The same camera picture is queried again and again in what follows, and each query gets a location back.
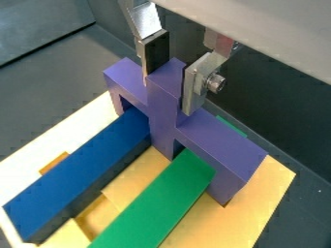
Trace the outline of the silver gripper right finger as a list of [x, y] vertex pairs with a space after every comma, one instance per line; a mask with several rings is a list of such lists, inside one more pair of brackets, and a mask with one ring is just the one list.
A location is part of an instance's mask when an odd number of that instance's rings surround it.
[[237, 50], [237, 42], [207, 28], [203, 44], [211, 49], [187, 68], [184, 73], [183, 113], [192, 113], [204, 104], [208, 92], [217, 94], [227, 82], [219, 74], [221, 65]]

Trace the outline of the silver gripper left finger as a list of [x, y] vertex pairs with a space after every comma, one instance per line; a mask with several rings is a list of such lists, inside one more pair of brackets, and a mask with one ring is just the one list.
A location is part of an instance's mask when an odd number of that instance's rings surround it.
[[135, 36], [143, 75], [147, 77], [169, 60], [169, 32], [161, 27], [156, 5], [148, 0], [117, 0]]

